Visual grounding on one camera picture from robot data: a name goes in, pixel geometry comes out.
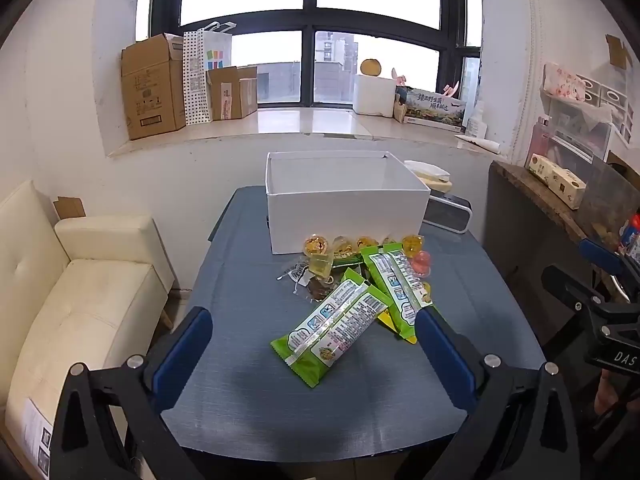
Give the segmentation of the person's right hand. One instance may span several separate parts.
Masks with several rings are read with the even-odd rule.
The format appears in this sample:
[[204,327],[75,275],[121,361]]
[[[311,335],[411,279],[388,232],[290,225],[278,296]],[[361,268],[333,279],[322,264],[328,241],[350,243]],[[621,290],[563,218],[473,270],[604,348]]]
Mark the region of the person's right hand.
[[598,391],[593,402],[594,412],[601,416],[618,401],[614,382],[621,382],[624,376],[610,370],[601,370]]

